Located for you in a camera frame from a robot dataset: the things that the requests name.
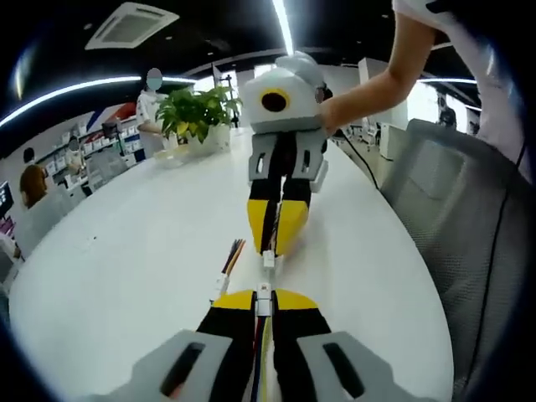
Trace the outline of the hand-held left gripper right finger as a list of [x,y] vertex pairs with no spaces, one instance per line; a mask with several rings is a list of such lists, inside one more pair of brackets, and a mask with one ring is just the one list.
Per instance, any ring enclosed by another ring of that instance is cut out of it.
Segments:
[[419,401],[393,369],[348,332],[333,332],[317,304],[272,292],[274,365],[284,401]]

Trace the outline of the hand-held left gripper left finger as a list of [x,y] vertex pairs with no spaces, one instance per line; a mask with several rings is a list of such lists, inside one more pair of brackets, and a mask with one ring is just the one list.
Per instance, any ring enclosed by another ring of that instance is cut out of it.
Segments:
[[89,401],[241,401],[255,343],[255,292],[221,296],[194,330],[184,329],[137,361],[131,377]]

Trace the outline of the person's right hand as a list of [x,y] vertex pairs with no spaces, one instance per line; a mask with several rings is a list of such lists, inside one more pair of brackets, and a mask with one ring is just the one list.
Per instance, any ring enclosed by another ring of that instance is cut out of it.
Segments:
[[338,95],[320,104],[322,124],[331,137],[342,126],[358,118],[353,101],[346,95]]

